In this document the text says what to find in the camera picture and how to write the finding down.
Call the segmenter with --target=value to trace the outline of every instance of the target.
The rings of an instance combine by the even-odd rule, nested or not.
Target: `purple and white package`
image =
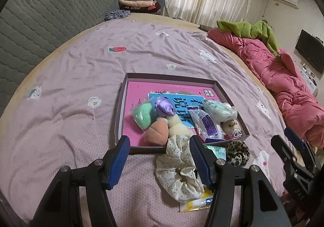
[[[205,143],[224,141],[224,132],[219,123],[212,120],[202,106],[188,106],[188,112],[199,135]]]

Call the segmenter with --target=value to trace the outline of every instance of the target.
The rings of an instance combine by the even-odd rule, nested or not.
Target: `leopard print scrunchie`
[[[240,140],[231,141],[226,147],[226,160],[234,166],[243,167],[250,158],[248,146]]]

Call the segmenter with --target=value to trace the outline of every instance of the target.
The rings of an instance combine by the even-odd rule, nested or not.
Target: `black screen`
[[[315,37],[302,30],[296,50],[309,61],[317,71],[324,71],[324,46]]]

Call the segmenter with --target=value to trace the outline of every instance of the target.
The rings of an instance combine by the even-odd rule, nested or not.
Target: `metal screw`
[[[67,165],[60,168],[60,171],[62,171],[62,172],[66,172],[68,170],[69,170],[69,166],[67,166]]]
[[[224,159],[218,159],[218,160],[216,160],[216,163],[218,164],[218,165],[221,165],[221,166],[223,166],[223,165],[225,165],[225,160]]]
[[[101,166],[103,164],[103,160],[102,159],[96,159],[95,160],[95,165],[96,166]]]
[[[251,170],[253,170],[254,172],[258,172],[260,170],[260,168],[257,165],[252,165]]]

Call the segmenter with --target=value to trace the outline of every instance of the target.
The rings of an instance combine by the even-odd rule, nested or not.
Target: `stack of folded blankets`
[[[118,0],[121,10],[131,13],[161,14],[161,6],[156,0]]]

